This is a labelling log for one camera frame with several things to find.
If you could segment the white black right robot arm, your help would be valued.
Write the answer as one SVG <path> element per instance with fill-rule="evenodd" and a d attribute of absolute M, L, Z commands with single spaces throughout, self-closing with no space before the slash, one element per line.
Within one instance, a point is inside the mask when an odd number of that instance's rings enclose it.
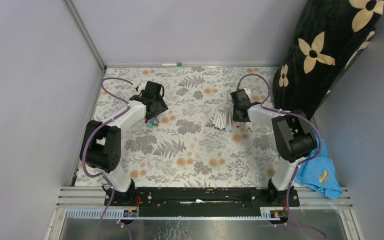
<path fill-rule="evenodd" d="M 236 90 L 230 96 L 234 122 L 265 125 L 273 131 L 280 160 L 269 184 L 273 188 L 267 191 L 266 198 L 271 205 L 279 206 L 287 199 L 285 190 L 295 178 L 297 165 L 317 147 L 314 125 L 300 109 L 287 111 L 251 102 L 245 89 Z"/>

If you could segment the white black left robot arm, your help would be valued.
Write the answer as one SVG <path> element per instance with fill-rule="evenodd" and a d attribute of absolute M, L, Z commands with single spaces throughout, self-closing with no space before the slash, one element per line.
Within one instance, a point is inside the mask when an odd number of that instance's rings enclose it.
<path fill-rule="evenodd" d="M 135 192 L 130 188 L 133 181 L 120 165 L 122 132 L 140 120 L 151 120 L 168 110 L 164 101 L 165 88 L 160 83 L 145 81 L 136 87 L 137 93 L 129 99 L 111 93 L 104 86 L 102 90 L 125 107 L 106 120 L 87 123 L 79 158 L 88 177 L 103 177 L 110 188 L 117 191 L 116 199 L 128 206 L 134 202 Z"/>

